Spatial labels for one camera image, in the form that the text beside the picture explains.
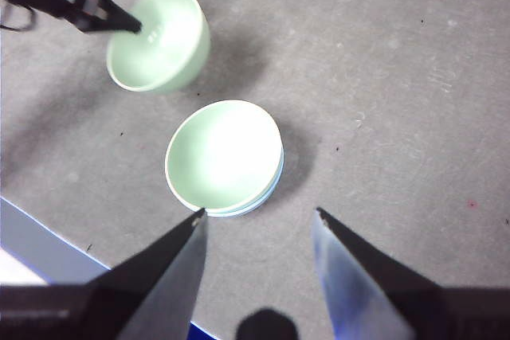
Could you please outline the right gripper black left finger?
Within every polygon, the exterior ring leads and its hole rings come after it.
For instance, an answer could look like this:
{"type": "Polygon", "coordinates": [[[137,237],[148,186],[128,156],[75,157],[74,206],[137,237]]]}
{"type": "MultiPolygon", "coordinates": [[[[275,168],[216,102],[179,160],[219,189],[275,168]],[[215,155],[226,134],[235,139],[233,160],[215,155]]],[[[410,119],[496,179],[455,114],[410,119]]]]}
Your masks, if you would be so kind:
{"type": "Polygon", "coordinates": [[[205,266],[207,228],[200,209],[84,284],[84,307],[61,338],[186,338],[205,266]]]}

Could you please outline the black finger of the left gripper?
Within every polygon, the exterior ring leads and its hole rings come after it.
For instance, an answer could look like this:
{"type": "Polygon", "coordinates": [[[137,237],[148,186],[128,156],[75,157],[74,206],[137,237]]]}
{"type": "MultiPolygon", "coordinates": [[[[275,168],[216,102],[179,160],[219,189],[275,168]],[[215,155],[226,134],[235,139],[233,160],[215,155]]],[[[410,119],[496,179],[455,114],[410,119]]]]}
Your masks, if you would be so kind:
{"type": "Polygon", "coordinates": [[[142,28],[142,23],[118,6],[112,0],[100,0],[97,9],[99,31],[128,31],[138,33],[142,28]]]}

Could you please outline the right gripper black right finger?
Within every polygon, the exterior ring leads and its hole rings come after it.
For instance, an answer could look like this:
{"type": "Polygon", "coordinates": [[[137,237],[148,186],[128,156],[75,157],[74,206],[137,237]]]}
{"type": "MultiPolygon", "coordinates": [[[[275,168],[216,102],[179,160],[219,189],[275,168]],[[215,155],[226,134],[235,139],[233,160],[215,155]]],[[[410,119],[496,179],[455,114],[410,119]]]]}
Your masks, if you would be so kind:
{"type": "Polygon", "coordinates": [[[316,208],[316,271],[336,339],[454,339],[441,288],[316,208]]]}

